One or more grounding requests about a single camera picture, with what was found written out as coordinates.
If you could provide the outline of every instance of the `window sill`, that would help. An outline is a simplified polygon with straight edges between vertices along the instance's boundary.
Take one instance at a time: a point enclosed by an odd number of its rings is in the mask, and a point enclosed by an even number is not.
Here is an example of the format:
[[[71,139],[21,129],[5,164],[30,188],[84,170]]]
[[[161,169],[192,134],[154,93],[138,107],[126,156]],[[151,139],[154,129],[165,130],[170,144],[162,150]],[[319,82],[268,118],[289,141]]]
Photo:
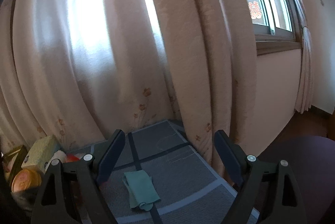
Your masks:
[[[283,52],[295,49],[302,49],[302,44],[298,42],[256,42],[257,47],[257,56],[276,53],[276,52]]]

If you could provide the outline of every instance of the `gray mat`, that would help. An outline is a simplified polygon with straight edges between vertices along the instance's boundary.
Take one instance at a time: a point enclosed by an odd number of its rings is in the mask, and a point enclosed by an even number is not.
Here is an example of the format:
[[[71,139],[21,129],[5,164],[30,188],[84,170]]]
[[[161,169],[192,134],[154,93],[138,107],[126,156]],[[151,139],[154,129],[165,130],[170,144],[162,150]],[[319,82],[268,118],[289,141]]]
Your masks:
[[[168,121],[135,131],[133,138],[140,160],[184,143]]]
[[[161,216],[164,224],[195,224],[195,223],[221,223],[227,214],[234,197],[227,189],[220,185],[204,197],[182,208]],[[257,219],[250,217],[247,224],[254,224]]]
[[[236,191],[189,145],[155,158],[156,154],[185,143],[177,130],[183,130],[181,124],[163,121],[132,134],[139,159],[153,158],[142,162],[141,167],[152,177],[161,198],[155,203],[160,218],[163,224],[219,224],[234,201]],[[92,147],[85,148],[85,153],[89,150]],[[122,182],[124,172],[136,170],[133,153],[127,137],[116,167],[123,168],[125,164],[128,167],[113,171],[100,190],[119,224],[152,224],[149,212],[130,209],[129,194]],[[248,224],[257,222],[257,211],[252,214]],[[83,224],[89,223],[90,220],[83,220]]]
[[[156,203],[157,208],[182,200],[216,180],[189,146],[141,165],[152,177],[158,195],[164,197]]]

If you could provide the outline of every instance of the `baseboard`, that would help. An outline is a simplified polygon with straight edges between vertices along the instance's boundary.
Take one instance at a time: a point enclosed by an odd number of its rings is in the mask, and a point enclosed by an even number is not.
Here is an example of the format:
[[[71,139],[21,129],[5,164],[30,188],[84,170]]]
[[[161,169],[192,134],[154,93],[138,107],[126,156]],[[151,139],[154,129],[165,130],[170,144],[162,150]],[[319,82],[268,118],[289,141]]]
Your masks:
[[[331,114],[330,114],[330,113],[328,113],[328,112],[326,112],[326,111],[324,111],[324,110],[321,110],[321,109],[319,109],[319,108],[317,108],[317,107],[315,107],[315,106],[312,106],[312,107],[309,109],[309,111],[310,111],[311,113],[313,113],[313,114],[316,114],[316,115],[318,115],[318,116],[324,118],[324,119],[329,119],[329,118],[331,117]]]

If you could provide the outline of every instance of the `tissue box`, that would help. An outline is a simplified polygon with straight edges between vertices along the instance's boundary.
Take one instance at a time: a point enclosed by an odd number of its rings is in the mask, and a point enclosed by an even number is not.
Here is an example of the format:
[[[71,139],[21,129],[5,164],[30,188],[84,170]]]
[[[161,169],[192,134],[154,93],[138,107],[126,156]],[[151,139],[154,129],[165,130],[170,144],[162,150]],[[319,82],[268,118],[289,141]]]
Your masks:
[[[29,150],[21,168],[44,174],[49,160],[60,148],[61,146],[54,135],[37,140]]]

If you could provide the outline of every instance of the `red object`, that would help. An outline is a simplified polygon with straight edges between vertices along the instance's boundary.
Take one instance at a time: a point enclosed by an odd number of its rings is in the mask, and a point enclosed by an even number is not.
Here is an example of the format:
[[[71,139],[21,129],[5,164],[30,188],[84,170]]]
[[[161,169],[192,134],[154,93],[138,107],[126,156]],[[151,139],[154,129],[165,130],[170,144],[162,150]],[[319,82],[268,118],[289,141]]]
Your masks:
[[[249,10],[250,10],[250,16],[251,16],[252,20],[262,18],[262,10],[259,7],[259,4],[258,4],[257,1],[249,2],[248,7],[249,7]]]
[[[67,163],[79,161],[79,158],[77,158],[76,156],[72,154],[67,154],[66,156],[67,156],[67,159],[66,159]]]

